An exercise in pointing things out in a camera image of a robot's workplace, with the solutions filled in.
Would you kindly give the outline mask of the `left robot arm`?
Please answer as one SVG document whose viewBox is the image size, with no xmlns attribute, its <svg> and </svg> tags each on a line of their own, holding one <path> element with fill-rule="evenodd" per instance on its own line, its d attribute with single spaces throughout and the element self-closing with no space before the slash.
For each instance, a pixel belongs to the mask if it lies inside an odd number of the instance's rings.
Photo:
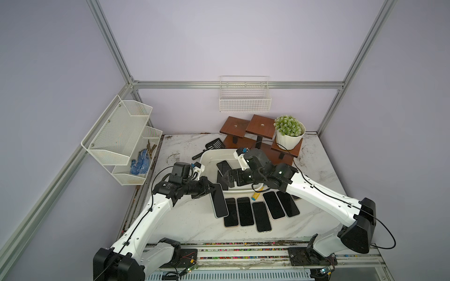
<svg viewBox="0 0 450 281">
<path fill-rule="evenodd" d="M 226 209 L 220 184 L 202 175 L 205 167 L 177 162 L 171 172 L 152 186 L 151 199 L 130 228 L 110 248 L 100 248 L 93 258 L 95 281 L 143 281 L 164 264 L 180 260 L 180 243 L 162 238 L 150 251 L 145 247 L 157 225 L 183 196 L 193 200 L 211 196 L 213 205 Z"/>
</svg>

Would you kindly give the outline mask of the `cream case phone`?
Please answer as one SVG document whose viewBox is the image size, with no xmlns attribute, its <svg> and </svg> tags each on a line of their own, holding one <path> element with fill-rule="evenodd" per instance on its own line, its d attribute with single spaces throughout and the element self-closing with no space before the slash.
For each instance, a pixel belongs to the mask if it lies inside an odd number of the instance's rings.
<svg viewBox="0 0 450 281">
<path fill-rule="evenodd" d="M 222 190 L 226 191 L 229 188 L 233 188 L 234 186 L 230 186 L 230 171 L 232 170 L 227 160 L 223 160 L 216 164 L 218 172 L 217 172 L 217 182 L 221 185 Z"/>
</svg>

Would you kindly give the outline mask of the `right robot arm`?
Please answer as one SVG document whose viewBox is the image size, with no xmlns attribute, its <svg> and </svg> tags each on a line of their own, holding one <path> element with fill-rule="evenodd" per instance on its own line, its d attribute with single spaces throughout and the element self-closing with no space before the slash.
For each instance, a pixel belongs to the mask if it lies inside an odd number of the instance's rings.
<svg viewBox="0 0 450 281">
<path fill-rule="evenodd" d="M 296 167 L 286 163 L 273 164 L 260 149 L 240 148 L 234 151 L 233 157 L 240 168 L 229 172 L 230 184 L 263 184 L 306 200 L 339 221 L 336 228 L 311 238 L 310 254 L 325 258 L 345 249 L 359 254 L 370 251 L 376 226 L 376 205 L 372 200 L 357 200 L 334 192 Z"/>
</svg>

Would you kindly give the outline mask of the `light blue case phone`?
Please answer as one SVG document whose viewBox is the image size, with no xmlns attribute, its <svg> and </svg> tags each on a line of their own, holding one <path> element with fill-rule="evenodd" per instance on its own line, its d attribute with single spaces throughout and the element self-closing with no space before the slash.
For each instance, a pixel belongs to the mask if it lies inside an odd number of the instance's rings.
<svg viewBox="0 0 450 281">
<path fill-rule="evenodd" d="M 268 216 L 267 207 L 264 202 L 254 202 L 252 204 L 254 220 L 257 231 L 259 233 L 266 233 L 272 230 L 270 218 Z"/>
</svg>

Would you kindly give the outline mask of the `white plastic storage box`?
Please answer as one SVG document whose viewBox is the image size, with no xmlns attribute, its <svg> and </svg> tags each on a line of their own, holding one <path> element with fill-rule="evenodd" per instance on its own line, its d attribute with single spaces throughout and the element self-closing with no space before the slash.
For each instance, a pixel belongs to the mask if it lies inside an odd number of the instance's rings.
<svg viewBox="0 0 450 281">
<path fill-rule="evenodd" d="M 262 183 L 254 183 L 251 177 L 249 160 L 255 152 L 260 151 L 247 148 L 207 151 L 199 160 L 202 166 L 200 175 L 207 177 L 212 183 L 220 184 L 226 194 L 265 191 L 266 186 Z"/>
</svg>

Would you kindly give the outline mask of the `pink case phone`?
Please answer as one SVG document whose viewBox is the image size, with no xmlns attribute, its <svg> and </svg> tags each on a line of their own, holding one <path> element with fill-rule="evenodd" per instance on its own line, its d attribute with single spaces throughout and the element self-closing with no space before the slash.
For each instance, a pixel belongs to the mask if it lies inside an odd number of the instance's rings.
<svg viewBox="0 0 450 281">
<path fill-rule="evenodd" d="M 237 199 L 237 209 L 239 213 L 239 221 L 241 227 L 248 227 L 254 225 L 253 211 L 251 207 L 250 198 L 240 197 Z"/>
</svg>

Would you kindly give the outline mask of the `white case phone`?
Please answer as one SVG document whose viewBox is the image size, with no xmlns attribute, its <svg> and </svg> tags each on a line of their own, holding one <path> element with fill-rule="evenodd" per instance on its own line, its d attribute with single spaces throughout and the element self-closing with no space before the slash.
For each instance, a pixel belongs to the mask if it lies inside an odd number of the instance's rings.
<svg viewBox="0 0 450 281">
<path fill-rule="evenodd" d="M 220 184 L 213 183 L 210 187 L 214 215 L 216 218 L 227 217 L 229 214 L 226 199 Z"/>
<path fill-rule="evenodd" d="M 296 206 L 296 203 L 290 194 L 283 193 L 281 191 L 276 192 L 276 194 L 287 217 L 295 217 L 300 215 L 300 210 Z"/>
</svg>

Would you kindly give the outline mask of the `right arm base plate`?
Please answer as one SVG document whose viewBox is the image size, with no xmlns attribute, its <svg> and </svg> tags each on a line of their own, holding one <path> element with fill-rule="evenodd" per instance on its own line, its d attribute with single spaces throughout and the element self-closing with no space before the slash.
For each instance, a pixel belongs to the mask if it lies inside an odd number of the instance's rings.
<svg viewBox="0 0 450 281">
<path fill-rule="evenodd" d="M 306 247 L 288 248 L 288 256 L 292 266 L 335 266 L 336 258 L 331 255 L 323 257 L 313 249 Z"/>
</svg>

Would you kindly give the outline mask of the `clear case phone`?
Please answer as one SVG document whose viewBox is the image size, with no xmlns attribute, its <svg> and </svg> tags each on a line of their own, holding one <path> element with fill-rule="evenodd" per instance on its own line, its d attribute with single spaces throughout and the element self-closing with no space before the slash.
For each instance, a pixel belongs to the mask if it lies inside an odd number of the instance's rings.
<svg viewBox="0 0 450 281">
<path fill-rule="evenodd" d="M 236 199 L 228 198 L 226 199 L 226 206 L 228 210 L 228 215 L 223 218 L 224 226 L 226 228 L 236 227 L 239 225 L 239 218 L 237 213 Z"/>
</svg>

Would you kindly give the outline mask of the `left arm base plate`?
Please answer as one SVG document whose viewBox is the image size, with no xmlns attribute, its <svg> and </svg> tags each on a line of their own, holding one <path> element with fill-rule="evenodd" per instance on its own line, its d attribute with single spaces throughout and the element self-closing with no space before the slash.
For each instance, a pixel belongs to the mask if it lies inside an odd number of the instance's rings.
<svg viewBox="0 0 450 281">
<path fill-rule="evenodd" d="M 196 263 L 198 259 L 198 250 L 194 248 L 182 248 L 179 255 L 174 260 L 163 264 L 159 269 L 188 268 Z"/>
</svg>

